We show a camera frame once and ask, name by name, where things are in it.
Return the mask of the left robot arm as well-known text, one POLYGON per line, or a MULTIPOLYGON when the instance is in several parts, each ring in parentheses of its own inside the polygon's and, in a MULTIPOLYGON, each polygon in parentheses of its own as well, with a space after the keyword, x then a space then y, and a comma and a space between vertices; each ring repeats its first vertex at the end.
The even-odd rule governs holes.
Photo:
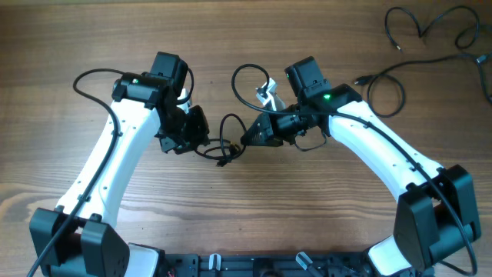
POLYGON ((161 249, 125 242, 115 226, 128 183, 149 143, 178 155, 209 143, 201 107, 184 87, 193 79, 179 56, 159 52, 151 69, 119 72, 108 120, 84 168, 53 209, 36 209, 29 231, 46 276, 170 276, 161 249))

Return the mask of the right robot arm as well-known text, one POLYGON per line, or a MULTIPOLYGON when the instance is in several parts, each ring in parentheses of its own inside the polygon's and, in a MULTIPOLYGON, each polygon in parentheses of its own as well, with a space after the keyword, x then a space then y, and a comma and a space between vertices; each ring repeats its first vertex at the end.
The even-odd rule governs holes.
POLYGON ((313 57, 285 69, 296 103, 276 107, 276 85, 258 88, 262 101, 254 124, 241 137, 247 146, 294 144, 318 127, 354 152, 386 185, 397 203, 394 230, 371 246, 373 273, 391 276, 426 271, 460 249, 472 250, 481 235, 473 180, 461 166, 445 168, 389 129, 349 85, 332 87, 313 57))

